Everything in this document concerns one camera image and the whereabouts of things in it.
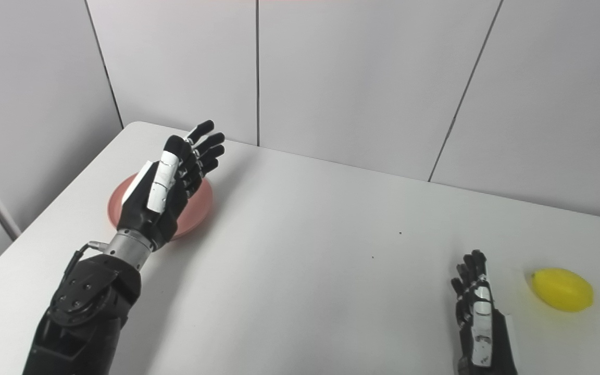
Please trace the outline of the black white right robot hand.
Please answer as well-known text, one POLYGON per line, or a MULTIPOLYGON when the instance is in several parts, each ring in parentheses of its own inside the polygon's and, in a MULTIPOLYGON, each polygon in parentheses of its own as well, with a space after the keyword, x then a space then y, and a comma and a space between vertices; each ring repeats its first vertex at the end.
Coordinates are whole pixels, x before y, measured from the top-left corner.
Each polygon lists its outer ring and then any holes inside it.
POLYGON ((494 306, 486 257, 474 249, 456 266, 451 280, 461 356, 459 374, 517 374, 505 315, 494 306))

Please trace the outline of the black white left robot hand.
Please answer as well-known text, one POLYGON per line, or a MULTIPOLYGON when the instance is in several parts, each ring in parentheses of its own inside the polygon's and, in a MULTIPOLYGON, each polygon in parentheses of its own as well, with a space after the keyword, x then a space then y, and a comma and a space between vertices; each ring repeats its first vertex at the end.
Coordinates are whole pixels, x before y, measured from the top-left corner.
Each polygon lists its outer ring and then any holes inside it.
POLYGON ((226 136, 214 129, 214 121, 207 120, 185 137, 168 138, 160 159, 146 163, 129 186, 117 230, 139 233, 152 251, 171 241, 189 199, 226 151, 226 136))

